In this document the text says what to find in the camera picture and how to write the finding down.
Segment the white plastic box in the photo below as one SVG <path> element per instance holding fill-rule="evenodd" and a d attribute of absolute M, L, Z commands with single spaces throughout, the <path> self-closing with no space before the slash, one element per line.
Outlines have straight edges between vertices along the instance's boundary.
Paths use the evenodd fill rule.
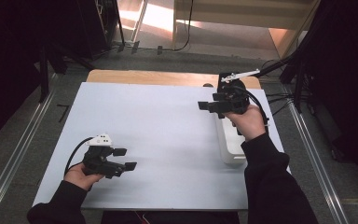
<path fill-rule="evenodd" d="M 237 132 L 232 122 L 215 117 L 221 159 L 225 164 L 240 165 L 246 163 L 246 157 L 241 148 L 244 137 Z"/>

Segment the black tripod stand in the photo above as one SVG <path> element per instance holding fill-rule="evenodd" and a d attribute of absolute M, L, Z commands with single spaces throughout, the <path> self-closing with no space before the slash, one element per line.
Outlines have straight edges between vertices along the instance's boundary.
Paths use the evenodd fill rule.
<path fill-rule="evenodd" d="M 284 69 L 280 75 L 280 82 L 282 84 L 289 84 L 293 79 L 296 80 L 294 106 L 298 113 L 302 113 L 300 103 L 303 81 L 305 76 L 304 54 L 309 45 L 309 42 L 310 39 L 305 36 L 293 53 L 291 53 L 284 59 L 267 66 L 266 68 L 262 68 L 260 72 L 255 75 L 255 77 L 262 77 L 284 66 Z"/>

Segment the person's left hand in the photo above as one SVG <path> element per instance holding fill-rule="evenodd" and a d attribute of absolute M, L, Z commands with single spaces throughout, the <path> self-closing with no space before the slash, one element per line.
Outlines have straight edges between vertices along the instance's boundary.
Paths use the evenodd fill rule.
<path fill-rule="evenodd" d="M 103 175 L 99 174 L 86 175 L 84 170 L 85 165 L 83 163 L 74 165 L 65 174 L 63 180 L 72 183 L 84 190 L 89 190 L 94 183 L 103 178 Z"/>

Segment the person's lap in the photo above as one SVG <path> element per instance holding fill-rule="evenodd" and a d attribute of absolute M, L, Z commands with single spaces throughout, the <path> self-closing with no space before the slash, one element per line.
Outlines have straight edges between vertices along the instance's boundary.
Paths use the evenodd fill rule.
<path fill-rule="evenodd" d="M 236 212 L 105 211 L 101 224 L 240 224 Z"/>

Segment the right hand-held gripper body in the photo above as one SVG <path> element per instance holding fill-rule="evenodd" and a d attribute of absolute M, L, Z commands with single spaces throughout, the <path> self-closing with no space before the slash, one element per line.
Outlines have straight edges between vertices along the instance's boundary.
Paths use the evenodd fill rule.
<path fill-rule="evenodd" d="M 246 89 L 244 83 L 239 78 L 232 79 L 233 76 L 234 73 L 231 72 L 229 77 L 222 79 L 223 81 L 229 81 L 229 84 L 222 91 L 227 95 L 227 99 L 224 101 L 213 100 L 210 103 L 210 112 L 217 113 L 220 119 L 227 112 L 243 114 L 247 110 L 250 101 L 260 105 L 255 96 Z"/>

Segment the wooden table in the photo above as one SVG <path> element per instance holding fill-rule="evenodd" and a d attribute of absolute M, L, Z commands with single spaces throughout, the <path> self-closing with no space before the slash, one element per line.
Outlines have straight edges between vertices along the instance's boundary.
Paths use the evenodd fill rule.
<path fill-rule="evenodd" d="M 141 70 L 92 70 L 88 82 L 124 83 L 145 85 L 172 85 L 202 87 L 211 84 L 217 87 L 219 76 L 211 74 L 141 71 Z"/>

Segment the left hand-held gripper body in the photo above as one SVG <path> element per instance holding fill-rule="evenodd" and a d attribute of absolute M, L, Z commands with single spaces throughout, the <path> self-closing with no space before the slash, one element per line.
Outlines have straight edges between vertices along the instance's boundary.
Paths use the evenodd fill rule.
<path fill-rule="evenodd" d="M 106 133 L 92 137 L 86 141 L 89 147 L 84 155 L 83 163 L 88 174 L 104 175 L 106 178 L 121 176 L 125 172 L 125 165 L 109 161 L 107 158 L 113 156 L 113 142 Z"/>

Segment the person's right hand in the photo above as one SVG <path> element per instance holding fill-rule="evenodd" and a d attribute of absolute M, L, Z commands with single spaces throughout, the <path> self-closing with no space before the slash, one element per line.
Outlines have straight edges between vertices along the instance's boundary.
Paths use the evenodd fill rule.
<path fill-rule="evenodd" d="M 261 111 L 258 106 L 249 105 L 243 114 L 227 112 L 224 114 L 244 136 L 251 141 L 266 132 Z"/>

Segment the white board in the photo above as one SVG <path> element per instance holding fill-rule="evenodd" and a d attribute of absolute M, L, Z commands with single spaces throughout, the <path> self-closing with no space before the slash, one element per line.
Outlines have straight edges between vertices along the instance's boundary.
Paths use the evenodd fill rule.
<path fill-rule="evenodd" d="M 136 162 L 132 172 L 94 184 L 86 209 L 245 210 L 243 166 L 220 156 L 214 114 L 201 111 L 207 87 L 81 84 L 35 196 L 46 203 L 68 161 L 87 150 L 82 140 L 108 134 L 127 153 L 117 162 Z"/>

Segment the light wooden cabinet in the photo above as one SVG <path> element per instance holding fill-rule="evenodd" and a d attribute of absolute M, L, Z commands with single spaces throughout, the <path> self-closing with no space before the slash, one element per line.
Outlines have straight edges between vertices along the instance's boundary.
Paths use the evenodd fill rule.
<path fill-rule="evenodd" d="M 172 47 L 177 22 L 191 19 L 268 28 L 281 59 L 308 30 L 321 0 L 173 0 Z"/>

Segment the white metal pole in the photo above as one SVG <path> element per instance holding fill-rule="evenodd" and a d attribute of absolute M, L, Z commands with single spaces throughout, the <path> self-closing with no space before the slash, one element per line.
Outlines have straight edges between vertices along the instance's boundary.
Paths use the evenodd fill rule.
<path fill-rule="evenodd" d="M 139 34 L 141 30 L 141 26 L 143 24 L 143 20 L 145 17 L 145 12 L 148 5 L 148 0 L 134 0 L 135 1 L 135 7 L 134 7 L 134 24 L 131 32 L 131 42 L 135 42 L 137 39 L 137 35 Z"/>

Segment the dark curtain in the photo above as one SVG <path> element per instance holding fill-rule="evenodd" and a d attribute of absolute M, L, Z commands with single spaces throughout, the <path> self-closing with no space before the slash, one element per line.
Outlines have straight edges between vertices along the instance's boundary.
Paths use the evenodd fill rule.
<path fill-rule="evenodd" d="M 358 0 L 322 0 L 315 20 L 310 87 L 340 130 L 333 145 L 358 164 Z"/>
<path fill-rule="evenodd" d="M 41 83 L 40 36 L 31 0 L 0 0 L 0 130 Z"/>

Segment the black metal stand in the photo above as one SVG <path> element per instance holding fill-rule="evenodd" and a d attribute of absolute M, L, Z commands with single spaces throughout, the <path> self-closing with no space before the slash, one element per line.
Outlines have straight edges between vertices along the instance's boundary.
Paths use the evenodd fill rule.
<path fill-rule="evenodd" d="M 39 61 L 39 69 L 41 74 L 41 82 L 40 82 L 40 99 L 39 102 L 43 103 L 49 94 L 49 84 L 48 84 L 48 53 L 47 47 L 43 46 L 39 52 L 40 61 Z"/>

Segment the metal floor rail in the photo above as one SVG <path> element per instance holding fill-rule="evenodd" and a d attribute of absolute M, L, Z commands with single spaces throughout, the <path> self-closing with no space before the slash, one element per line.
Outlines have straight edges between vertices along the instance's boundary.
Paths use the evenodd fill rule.
<path fill-rule="evenodd" d="M 19 142 L 15 146 L 14 151 L 8 159 L 6 166 L 0 174 L 0 203 L 5 197 L 8 187 L 21 164 L 21 161 L 23 160 L 25 153 L 28 150 L 28 147 L 30 146 L 34 138 L 34 135 L 41 123 L 41 120 L 43 119 L 48 110 L 53 95 L 53 92 L 49 93 L 46 99 L 42 103 L 38 104 L 24 132 L 22 133 Z"/>
<path fill-rule="evenodd" d="M 303 116 L 296 111 L 293 103 L 289 105 L 289 108 L 335 224 L 350 224 Z"/>

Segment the black equipment rack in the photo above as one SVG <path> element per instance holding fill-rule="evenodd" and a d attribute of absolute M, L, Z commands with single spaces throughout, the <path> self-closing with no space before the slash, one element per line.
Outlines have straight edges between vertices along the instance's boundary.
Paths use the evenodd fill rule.
<path fill-rule="evenodd" d="M 78 47 L 90 59 L 111 49 L 118 23 L 117 0 L 76 0 L 85 40 Z"/>

